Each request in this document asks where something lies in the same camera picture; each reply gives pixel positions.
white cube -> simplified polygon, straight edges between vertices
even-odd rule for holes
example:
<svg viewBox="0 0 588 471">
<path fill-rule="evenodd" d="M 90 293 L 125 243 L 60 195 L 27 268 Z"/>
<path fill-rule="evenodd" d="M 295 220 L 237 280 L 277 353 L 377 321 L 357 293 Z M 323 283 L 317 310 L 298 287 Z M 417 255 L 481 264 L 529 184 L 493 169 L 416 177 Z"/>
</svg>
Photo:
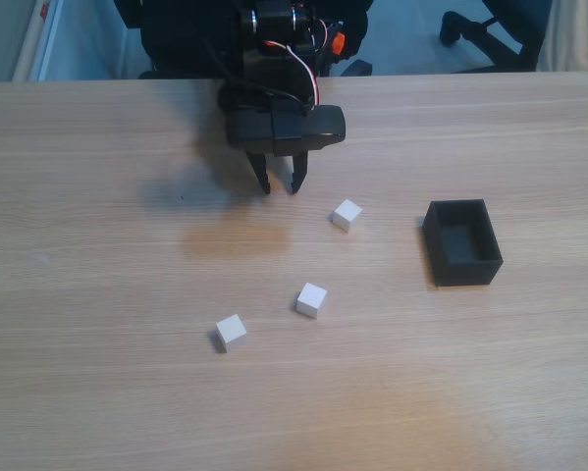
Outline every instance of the white cube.
<svg viewBox="0 0 588 471">
<path fill-rule="evenodd" d="M 217 335 L 226 351 L 245 345 L 247 332 L 237 314 L 217 323 Z"/>
<path fill-rule="evenodd" d="M 324 301 L 326 300 L 326 290 L 311 283 L 304 285 L 300 296 L 297 297 L 296 310 L 305 316 L 317 319 L 318 314 Z"/>
<path fill-rule="evenodd" d="M 333 212 L 333 224 L 349 233 L 358 222 L 361 211 L 361 208 L 347 199 Z"/>
</svg>

office chair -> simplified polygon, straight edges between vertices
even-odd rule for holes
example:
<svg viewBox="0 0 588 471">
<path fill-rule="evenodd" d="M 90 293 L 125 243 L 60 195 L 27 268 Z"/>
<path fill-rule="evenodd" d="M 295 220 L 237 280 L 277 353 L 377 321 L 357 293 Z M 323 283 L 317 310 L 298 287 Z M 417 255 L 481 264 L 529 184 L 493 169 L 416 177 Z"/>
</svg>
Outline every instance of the office chair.
<svg viewBox="0 0 588 471">
<path fill-rule="evenodd" d="M 545 39 L 553 0 L 483 0 L 494 18 L 485 23 L 472 22 L 456 12 L 446 12 L 442 18 L 440 41 L 447 47 L 460 37 L 472 42 L 486 54 L 494 66 L 469 71 L 533 72 Z M 488 26 L 500 23 L 516 41 L 522 44 L 516 54 L 488 32 Z"/>
</svg>

wooden table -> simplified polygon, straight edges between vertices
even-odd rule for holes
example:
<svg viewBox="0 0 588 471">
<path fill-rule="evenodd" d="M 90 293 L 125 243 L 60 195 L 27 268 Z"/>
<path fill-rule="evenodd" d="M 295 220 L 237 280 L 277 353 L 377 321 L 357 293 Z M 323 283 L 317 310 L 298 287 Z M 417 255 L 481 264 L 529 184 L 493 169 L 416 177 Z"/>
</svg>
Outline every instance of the wooden table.
<svg viewBox="0 0 588 471">
<path fill-rule="evenodd" d="M 347 141 L 265 197 L 209 82 L 0 85 L 0 470 L 588 471 L 588 75 L 321 86 Z M 487 288 L 427 278 L 456 198 Z"/>
</svg>

floor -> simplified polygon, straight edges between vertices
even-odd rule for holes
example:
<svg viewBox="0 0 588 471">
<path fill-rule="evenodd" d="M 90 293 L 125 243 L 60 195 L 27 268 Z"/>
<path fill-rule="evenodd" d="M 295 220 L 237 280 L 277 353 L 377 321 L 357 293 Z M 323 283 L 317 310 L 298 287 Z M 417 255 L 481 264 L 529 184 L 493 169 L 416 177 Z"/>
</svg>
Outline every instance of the floor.
<svg viewBox="0 0 588 471">
<path fill-rule="evenodd" d="M 338 76 L 355 59 L 371 63 L 375 76 L 451 74 L 492 65 L 468 41 L 462 39 L 451 48 L 440 43 L 442 16 L 448 10 L 473 21 L 492 17 L 481 0 L 374 0 L 359 54 L 335 66 L 332 75 Z M 500 25 L 488 31 L 516 52 L 520 50 L 520 44 Z"/>
</svg>

black plastic container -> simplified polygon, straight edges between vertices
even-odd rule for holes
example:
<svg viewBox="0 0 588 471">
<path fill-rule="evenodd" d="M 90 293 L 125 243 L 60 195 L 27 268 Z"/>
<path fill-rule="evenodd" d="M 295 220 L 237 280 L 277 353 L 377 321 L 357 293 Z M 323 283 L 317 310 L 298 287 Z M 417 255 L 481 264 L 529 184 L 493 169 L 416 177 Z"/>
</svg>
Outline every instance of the black plastic container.
<svg viewBox="0 0 588 471">
<path fill-rule="evenodd" d="M 483 199 L 433 201 L 422 232 L 437 286 L 489 285 L 503 265 Z"/>
</svg>

